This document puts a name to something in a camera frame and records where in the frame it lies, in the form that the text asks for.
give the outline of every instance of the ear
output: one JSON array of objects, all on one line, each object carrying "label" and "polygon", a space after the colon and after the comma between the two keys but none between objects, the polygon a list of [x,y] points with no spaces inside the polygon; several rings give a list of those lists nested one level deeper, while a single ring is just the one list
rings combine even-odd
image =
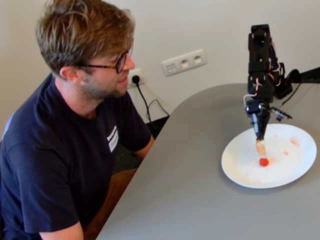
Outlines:
[{"label": "ear", "polygon": [[61,77],[75,84],[81,83],[84,78],[83,72],[73,66],[63,66],[59,73]]}]

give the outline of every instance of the fork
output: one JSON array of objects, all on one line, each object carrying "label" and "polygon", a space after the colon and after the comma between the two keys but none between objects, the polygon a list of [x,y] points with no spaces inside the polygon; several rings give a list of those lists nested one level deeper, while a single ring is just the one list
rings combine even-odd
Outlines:
[{"label": "fork", "polygon": [[256,150],[258,152],[258,154],[260,156],[266,156],[267,155],[267,152],[266,152],[266,147],[265,147],[265,141],[264,140],[256,140],[255,142],[255,147],[256,147]]}]

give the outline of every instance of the white plate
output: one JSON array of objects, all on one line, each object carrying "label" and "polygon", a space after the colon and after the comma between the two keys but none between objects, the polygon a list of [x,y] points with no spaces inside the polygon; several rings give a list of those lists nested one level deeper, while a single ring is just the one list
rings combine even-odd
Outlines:
[{"label": "white plate", "polygon": [[222,154],[222,169],[235,183],[253,189],[275,188],[297,180],[313,165],[317,146],[304,130],[268,124],[264,135],[268,166],[260,166],[253,128],[236,136]]}]

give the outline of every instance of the navy t-shirt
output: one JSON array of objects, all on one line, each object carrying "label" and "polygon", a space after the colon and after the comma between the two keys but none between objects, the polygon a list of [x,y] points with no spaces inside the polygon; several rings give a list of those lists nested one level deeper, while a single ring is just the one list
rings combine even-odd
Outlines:
[{"label": "navy t-shirt", "polygon": [[85,227],[106,198],[117,145],[138,151],[149,143],[128,93],[96,112],[87,119],[72,111],[50,74],[11,117],[0,153],[4,239]]}]

